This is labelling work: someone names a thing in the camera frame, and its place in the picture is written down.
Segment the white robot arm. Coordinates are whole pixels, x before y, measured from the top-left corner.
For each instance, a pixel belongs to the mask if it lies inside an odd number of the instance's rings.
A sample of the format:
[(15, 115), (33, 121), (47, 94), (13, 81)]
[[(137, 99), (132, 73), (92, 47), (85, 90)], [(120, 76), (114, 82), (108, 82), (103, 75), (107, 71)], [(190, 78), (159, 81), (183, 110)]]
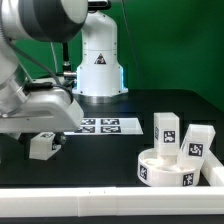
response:
[(31, 39), (66, 43), (84, 26), (88, 13), (111, 7), (110, 0), (0, 0), (0, 133), (75, 131), (84, 113), (71, 90), (26, 78), (13, 42)]

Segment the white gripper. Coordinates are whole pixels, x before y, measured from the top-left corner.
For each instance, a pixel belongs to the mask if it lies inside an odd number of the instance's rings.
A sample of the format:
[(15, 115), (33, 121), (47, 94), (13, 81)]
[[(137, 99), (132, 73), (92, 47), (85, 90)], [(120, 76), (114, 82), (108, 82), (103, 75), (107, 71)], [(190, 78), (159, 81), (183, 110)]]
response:
[(64, 145), (63, 132), (77, 130), (83, 117), (72, 93), (52, 82), (26, 83), (16, 92), (0, 90), (0, 133), (16, 140), (21, 133), (60, 132), (54, 142)]

